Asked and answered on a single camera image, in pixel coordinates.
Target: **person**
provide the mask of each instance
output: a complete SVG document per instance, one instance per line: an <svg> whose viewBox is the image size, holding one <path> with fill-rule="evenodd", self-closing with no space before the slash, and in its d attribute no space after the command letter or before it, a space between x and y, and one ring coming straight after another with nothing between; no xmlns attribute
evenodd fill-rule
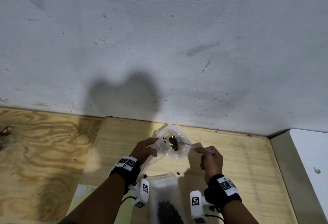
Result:
<svg viewBox="0 0 328 224"><path fill-rule="evenodd" d="M156 149L148 147L155 143L157 139L149 138L137 143L130 157L137 160L138 166L142 165L150 155L157 157ZM222 175L223 156L215 147L210 146L207 148L214 151L214 154L202 147L198 147L195 151L202 154L200 167L205 170L205 182L209 184L211 183L211 179ZM111 173L93 193L82 201L60 223L114 223L121 200L127 188L126 180L123 177L119 173ZM221 208L220 211L225 224L258 224L256 219L241 202L241 199L229 200Z"/></svg>

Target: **black wristband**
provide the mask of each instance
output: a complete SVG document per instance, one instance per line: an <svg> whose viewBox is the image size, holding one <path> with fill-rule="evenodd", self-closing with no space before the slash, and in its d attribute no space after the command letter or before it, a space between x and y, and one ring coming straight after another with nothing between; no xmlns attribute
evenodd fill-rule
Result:
<svg viewBox="0 0 328 224"><path fill-rule="evenodd" d="M214 204L221 212L224 206L232 201L241 201L239 190L232 181L223 174L213 176L208 182L208 188L204 191L205 200Z"/></svg>
<svg viewBox="0 0 328 224"><path fill-rule="evenodd" d="M125 182L124 194L126 194L129 191L129 186L131 184L135 185L137 181L137 178L140 173L140 164L133 157L123 157L113 167L108 177L110 177L114 173L119 174L123 178Z"/></svg>

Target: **forearm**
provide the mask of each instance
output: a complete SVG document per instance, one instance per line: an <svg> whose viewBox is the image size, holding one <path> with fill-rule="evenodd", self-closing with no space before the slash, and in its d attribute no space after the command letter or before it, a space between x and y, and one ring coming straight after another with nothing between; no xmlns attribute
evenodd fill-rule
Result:
<svg viewBox="0 0 328 224"><path fill-rule="evenodd" d="M124 194L125 182L119 174L111 175L81 202L62 222L77 224L114 223Z"/></svg>
<svg viewBox="0 0 328 224"><path fill-rule="evenodd" d="M258 224L244 204L238 200L228 202L222 210L222 215L225 224Z"/></svg>

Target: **wooden board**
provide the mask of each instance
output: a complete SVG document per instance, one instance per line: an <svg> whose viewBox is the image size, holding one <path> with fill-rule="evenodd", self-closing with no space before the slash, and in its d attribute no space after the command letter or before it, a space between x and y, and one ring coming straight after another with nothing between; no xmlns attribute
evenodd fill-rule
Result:
<svg viewBox="0 0 328 224"><path fill-rule="evenodd" d="M0 223L66 215L102 119L0 109Z"/></svg>
<svg viewBox="0 0 328 224"><path fill-rule="evenodd" d="M154 135L165 124L107 117L96 139L93 155L88 160L80 183L100 185L113 165L128 156L136 143ZM297 223L284 182L269 140L231 132L177 126L193 144L215 146L224 157L223 173L241 192L244 204L261 224ZM188 158L164 157L151 165L147 176L179 172L179 185L186 215L190 219L189 193L207 187L199 168L200 154L190 152ZM148 223L148 208L134 209L131 223Z"/></svg>

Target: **hand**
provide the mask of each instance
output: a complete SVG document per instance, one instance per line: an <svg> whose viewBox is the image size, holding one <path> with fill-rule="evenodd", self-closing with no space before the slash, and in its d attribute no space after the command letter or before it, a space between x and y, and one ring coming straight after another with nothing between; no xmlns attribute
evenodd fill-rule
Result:
<svg viewBox="0 0 328 224"><path fill-rule="evenodd" d="M208 184L213 176L222 174L223 156L214 146L209 146L207 148L214 151L214 154L208 152L203 147L197 147L195 150L203 154L200 158L200 167L202 170L205 170L205 182Z"/></svg>
<svg viewBox="0 0 328 224"><path fill-rule="evenodd" d="M137 159L137 161L142 165L150 155L157 157L157 150L147 147L156 142L158 138L149 138L137 143L130 156Z"/></svg>

